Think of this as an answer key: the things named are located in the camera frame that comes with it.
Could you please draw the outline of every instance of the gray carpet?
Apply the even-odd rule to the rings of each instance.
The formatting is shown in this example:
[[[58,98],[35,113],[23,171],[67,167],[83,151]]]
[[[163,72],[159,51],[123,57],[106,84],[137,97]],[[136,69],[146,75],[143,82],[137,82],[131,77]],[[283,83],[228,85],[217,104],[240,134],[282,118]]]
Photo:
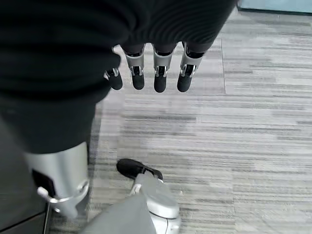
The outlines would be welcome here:
[[[50,233],[76,233],[122,200],[132,183],[115,164],[129,157],[163,172],[181,234],[311,234],[311,22],[234,10],[184,94],[181,45],[163,94],[153,88],[151,46],[141,91],[123,57],[124,88],[100,103],[93,128],[87,216],[56,215]]]

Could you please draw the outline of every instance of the metal clamp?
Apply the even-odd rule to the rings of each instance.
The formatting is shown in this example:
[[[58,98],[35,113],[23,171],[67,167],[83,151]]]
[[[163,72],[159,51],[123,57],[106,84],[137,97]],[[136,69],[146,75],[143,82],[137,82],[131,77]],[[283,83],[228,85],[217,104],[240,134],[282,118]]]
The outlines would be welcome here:
[[[113,71],[115,77],[117,77],[119,75],[118,68],[113,68],[112,71]],[[104,78],[109,78],[109,77],[111,77],[111,76],[109,75],[109,73],[107,71],[105,71],[104,72]]]
[[[185,76],[187,65],[192,65],[192,72],[190,74],[190,77],[192,77],[194,75],[194,72],[198,69],[198,66],[200,65],[200,62],[202,61],[203,56],[200,58],[191,58],[186,54],[186,51],[187,51],[187,45],[184,47],[184,53],[183,53],[181,65],[180,65],[180,68],[181,68],[180,74],[181,76]]]
[[[48,203],[51,204],[51,206],[54,208],[54,210],[58,213],[62,211],[62,208],[66,206],[65,202],[76,203],[78,204],[88,193],[89,190],[89,185],[90,181],[86,180],[77,188],[77,194],[66,197],[66,198],[54,198],[49,195],[49,192],[43,188],[43,187],[38,187],[37,188],[37,193],[40,195],[42,198],[44,198]]]

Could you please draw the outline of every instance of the black panel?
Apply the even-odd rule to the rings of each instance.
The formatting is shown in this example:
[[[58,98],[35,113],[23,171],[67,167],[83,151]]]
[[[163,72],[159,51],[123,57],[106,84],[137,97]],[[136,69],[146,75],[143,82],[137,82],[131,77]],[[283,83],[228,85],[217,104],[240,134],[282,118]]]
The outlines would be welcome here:
[[[37,195],[22,153],[13,143],[1,119],[0,160],[1,231],[43,212],[45,202]]]
[[[44,220],[45,214],[40,214],[0,234],[42,234]]]

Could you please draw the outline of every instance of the robotic finger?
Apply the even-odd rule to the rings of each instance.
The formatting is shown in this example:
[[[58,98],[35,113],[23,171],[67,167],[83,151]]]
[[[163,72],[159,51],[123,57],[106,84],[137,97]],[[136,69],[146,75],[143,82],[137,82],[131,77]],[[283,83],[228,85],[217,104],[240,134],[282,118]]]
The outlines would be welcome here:
[[[122,88],[122,79],[118,68],[113,68],[111,70],[105,71],[104,77],[110,82],[113,89],[119,90]]]
[[[135,179],[129,196],[100,213],[80,234],[178,234],[179,205],[161,172],[131,159],[121,159],[117,170]]]
[[[210,48],[209,44],[183,43],[184,53],[180,65],[180,75],[177,82],[177,89],[180,92],[189,90],[192,77],[198,69],[204,54]]]
[[[162,93],[166,89],[167,72],[170,68],[171,58],[176,44],[159,45],[154,44],[154,89],[158,93]]]
[[[132,75],[133,86],[137,90],[144,87],[144,47],[145,44],[121,45]]]

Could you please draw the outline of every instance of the robotic hand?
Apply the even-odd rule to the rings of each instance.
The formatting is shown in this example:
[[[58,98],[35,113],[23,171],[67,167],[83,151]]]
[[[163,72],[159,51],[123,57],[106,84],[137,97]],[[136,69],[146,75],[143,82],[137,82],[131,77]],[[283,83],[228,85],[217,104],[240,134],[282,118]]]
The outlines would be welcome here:
[[[133,85],[140,90],[144,46],[151,43],[154,88],[161,93],[175,46],[183,42],[177,88],[186,92],[235,3],[15,0],[1,6],[1,22],[7,25],[0,27],[0,117],[25,152],[38,194],[55,211],[75,218],[85,208],[87,142],[95,106],[110,87],[122,87],[120,57],[112,48],[121,45]],[[176,204],[169,216],[153,210],[151,185],[162,188],[163,184],[148,170],[136,177],[136,184],[141,186],[135,185],[132,193],[140,187],[140,195],[131,199],[144,197],[154,223],[164,217],[169,224],[177,217]]]
[[[121,159],[117,169],[135,180],[129,197],[100,213],[80,234],[178,234],[179,205],[161,172],[131,159]]]

